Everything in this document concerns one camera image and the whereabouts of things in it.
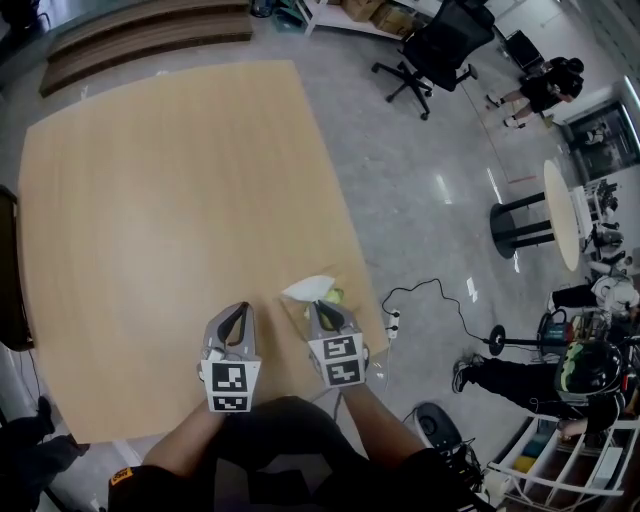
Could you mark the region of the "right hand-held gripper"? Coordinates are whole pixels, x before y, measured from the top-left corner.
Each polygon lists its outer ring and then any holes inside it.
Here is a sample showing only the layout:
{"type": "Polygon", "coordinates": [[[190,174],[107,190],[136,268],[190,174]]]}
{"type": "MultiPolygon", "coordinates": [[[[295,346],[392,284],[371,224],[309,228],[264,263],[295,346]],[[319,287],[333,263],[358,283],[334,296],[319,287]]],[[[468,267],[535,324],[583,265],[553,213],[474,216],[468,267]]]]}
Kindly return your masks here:
{"type": "Polygon", "coordinates": [[[368,347],[353,313],[327,300],[309,305],[308,346],[315,366],[328,388],[362,384],[366,380],[368,347]],[[325,337],[325,331],[351,333],[325,337]]]}

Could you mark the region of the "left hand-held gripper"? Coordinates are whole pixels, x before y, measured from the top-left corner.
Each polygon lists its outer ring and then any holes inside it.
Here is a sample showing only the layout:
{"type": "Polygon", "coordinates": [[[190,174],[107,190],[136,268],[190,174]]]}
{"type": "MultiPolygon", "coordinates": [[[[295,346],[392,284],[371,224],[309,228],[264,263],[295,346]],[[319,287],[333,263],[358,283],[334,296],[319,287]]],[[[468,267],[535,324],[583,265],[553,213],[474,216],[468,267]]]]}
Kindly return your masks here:
{"type": "Polygon", "coordinates": [[[256,356],[254,309],[248,302],[226,307],[209,321],[203,344],[210,350],[199,363],[212,413],[251,411],[262,360],[256,356]]]}

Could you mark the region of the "white tissue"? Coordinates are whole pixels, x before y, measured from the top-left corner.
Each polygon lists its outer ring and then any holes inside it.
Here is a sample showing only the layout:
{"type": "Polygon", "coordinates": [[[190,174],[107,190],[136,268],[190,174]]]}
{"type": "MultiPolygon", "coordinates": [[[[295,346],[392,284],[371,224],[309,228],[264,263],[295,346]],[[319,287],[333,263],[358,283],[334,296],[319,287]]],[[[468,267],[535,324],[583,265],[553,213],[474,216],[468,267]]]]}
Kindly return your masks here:
{"type": "Polygon", "coordinates": [[[327,275],[314,275],[291,284],[281,296],[298,302],[314,302],[323,299],[333,288],[335,279],[327,275]]]}

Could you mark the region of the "person's right forearm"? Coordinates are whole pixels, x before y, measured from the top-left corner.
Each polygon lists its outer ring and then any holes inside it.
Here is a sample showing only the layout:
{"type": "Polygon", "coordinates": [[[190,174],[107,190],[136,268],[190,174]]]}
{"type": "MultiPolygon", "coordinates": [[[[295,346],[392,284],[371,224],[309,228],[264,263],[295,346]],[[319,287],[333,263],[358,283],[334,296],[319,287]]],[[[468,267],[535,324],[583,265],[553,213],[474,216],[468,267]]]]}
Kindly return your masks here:
{"type": "Polygon", "coordinates": [[[365,384],[341,389],[362,445],[374,463],[396,468],[425,449],[421,439],[394,416],[365,384]]]}

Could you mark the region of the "tan cardboard tissue box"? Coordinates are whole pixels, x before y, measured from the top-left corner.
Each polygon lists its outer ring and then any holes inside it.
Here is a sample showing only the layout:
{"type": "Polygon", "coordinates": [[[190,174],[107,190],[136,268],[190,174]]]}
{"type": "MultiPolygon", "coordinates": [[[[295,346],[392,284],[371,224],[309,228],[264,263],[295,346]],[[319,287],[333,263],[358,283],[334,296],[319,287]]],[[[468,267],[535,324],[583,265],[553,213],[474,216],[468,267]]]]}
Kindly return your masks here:
{"type": "MultiPolygon", "coordinates": [[[[353,284],[353,279],[346,274],[340,266],[331,265],[316,273],[312,273],[310,276],[314,275],[327,275],[335,279],[332,290],[322,300],[341,304],[353,314],[356,314],[361,309],[362,300],[357,294],[358,289],[353,284]]],[[[281,305],[300,337],[303,340],[307,340],[309,336],[309,305],[311,302],[306,303],[287,299],[281,296],[281,292],[279,294],[281,305]]]]}

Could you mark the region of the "person's black shirt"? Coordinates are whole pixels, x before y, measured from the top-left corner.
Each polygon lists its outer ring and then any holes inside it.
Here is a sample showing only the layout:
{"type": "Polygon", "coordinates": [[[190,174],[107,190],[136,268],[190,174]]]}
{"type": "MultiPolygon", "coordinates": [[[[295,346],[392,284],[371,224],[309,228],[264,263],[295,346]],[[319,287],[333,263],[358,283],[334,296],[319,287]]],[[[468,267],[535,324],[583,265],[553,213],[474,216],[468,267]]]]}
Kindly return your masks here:
{"type": "Polygon", "coordinates": [[[297,397],[228,416],[190,476],[144,463],[116,473],[108,512],[496,512],[434,450],[389,469],[297,397]]]}

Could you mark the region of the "green tool box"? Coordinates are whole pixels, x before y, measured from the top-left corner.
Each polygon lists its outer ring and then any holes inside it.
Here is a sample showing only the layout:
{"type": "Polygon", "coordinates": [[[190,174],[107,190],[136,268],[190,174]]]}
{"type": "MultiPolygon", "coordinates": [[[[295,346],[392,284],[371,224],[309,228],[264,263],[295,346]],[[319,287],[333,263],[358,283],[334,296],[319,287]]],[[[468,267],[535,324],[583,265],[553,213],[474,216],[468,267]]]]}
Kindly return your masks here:
{"type": "Polygon", "coordinates": [[[538,348],[543,353],[551,353],[565,347],[570,338],[571,324],[567,320],[565,309],[555,309],[545,312],[540,319],[536,336],[538,348]]]}

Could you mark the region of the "brown wooden chair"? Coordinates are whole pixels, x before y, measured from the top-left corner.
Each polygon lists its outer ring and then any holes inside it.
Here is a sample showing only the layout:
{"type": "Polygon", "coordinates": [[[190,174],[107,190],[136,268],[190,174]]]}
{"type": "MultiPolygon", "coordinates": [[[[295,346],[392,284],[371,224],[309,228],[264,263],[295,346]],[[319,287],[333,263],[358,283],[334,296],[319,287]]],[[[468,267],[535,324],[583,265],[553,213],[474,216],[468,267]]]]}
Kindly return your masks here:
{"type": "Polygon", "coordinates": [[[14,352],[34,348],[20,283],[17,197],[0,185],[0,343],[14,352]]]}

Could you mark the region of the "round table with black base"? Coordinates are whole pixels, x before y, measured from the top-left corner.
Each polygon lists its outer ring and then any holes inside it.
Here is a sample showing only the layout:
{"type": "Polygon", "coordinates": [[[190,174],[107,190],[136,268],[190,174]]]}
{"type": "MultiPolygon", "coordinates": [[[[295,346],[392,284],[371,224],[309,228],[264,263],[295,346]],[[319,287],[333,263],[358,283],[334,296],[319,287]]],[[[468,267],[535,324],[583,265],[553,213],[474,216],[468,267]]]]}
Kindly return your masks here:
{"type": "Polygon", "coordinates": [[[496,203],[489,214],[492,240],[499,254],[512,258],[518,249],[555,243],[569,271],[575,271],[580,259],[579,226],[570,192],[559,168],[551,160],[543,165],[541,192],[509,202],[496,203]],[[546,218],[539,222],[517,226],[515,210],[541,203],[546,218]]]}

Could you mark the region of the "black office chair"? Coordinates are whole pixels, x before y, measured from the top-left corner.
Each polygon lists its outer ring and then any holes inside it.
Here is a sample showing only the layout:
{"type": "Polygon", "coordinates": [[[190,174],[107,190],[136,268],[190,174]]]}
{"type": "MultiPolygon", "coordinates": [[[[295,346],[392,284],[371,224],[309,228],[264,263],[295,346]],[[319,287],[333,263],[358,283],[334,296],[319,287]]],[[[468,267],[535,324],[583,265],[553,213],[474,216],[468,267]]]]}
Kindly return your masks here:
{"type": "Polygon", "coordinates": [[[388,103],[406,89],[413,92],[429,119],[427,99],[435,87],[453,92],[465,80],[478,78],[478,71],[465,60],[495,38],[495,17],[488,0],[444,0],[435,17],[402,39],[402,60],[394,67],[380,62],[371,71],[384,71],[400,80],[400,86],[385,97],[388,103]]]}

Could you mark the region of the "white metal shelf rack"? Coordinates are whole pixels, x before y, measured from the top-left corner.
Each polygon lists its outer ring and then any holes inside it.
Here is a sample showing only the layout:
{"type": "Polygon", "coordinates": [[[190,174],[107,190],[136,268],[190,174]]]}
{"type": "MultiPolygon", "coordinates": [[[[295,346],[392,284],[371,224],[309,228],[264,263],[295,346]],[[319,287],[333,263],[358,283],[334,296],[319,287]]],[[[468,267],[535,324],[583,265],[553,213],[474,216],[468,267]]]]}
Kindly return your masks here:
{"type": "MultiPolygon", "coordinates": [[[[421,13],[433,18],[440,8],[442,0],[393,0],[406,6],[412,14],[421,13]]],[[[352,20],[339,5],[328,5],[328,0],[295,0],[296,7],[300,10],[306,23],[305,36],[310,36],[318,28],[332,28],[352,32],[365,33],[394,40],[399,40],[399,35],[393,35],[377,29],[371,21],[360,22],[352,20]]]]}

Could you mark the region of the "brown cardboard box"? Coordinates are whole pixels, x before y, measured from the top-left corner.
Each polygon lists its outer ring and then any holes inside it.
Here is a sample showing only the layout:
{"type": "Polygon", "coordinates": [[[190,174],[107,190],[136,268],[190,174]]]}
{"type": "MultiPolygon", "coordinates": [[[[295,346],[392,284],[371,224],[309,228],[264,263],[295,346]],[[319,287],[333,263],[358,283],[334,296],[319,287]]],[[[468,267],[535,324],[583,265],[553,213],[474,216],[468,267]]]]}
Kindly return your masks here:
{"type": "Polygon", "coordinates": [[[386,2],[377,8],[370,21],[382,32],[404,37],[414,30],[414,11],[402,4],[386,2]]]}
{"type": "Polygon", "coordinates": [[[369,21],[385,0],[341,0],[341,7],[352,21],[369,21]]]}

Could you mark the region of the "dark glass door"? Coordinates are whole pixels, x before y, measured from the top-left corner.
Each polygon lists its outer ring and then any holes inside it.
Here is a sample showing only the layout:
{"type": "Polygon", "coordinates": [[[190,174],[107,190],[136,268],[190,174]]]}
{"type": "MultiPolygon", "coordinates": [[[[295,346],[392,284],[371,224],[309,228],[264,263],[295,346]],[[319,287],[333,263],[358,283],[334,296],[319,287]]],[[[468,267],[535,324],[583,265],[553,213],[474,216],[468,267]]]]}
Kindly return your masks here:
{"type": "Polygon", "coordinates": [[[562,133],[584,182],[640,165],[640,139],[620,101],[569,122],[562,133]]]}

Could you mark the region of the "black flat screen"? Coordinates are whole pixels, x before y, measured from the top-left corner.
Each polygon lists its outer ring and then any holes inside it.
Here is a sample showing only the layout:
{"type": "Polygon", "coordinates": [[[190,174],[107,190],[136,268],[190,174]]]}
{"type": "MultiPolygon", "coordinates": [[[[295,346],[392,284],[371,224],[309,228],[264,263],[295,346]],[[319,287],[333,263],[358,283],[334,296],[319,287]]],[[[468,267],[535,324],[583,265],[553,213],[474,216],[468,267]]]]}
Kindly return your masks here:
{"type": "Polygon", "coordinates": [[[544,63],[539,50],[521,30],[514,31],[505,40],[507,53],[525,73],[544,63]]]}

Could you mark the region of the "black stanchion post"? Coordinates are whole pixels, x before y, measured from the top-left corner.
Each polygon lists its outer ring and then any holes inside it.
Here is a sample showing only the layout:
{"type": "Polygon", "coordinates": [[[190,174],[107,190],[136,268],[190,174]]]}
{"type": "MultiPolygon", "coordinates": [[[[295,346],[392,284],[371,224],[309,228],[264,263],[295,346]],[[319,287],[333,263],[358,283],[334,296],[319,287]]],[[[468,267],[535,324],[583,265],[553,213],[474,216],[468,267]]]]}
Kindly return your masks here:
{"type": "Polygon", "coordinates": [[[499,356],[505,347],[518,347],[525,350],[540,350],[540,343],[536,339],[516,339],[509,338],[503,325],[498,324],[493,327],[489,337],[485,340],[492,356],[499,356]]]}

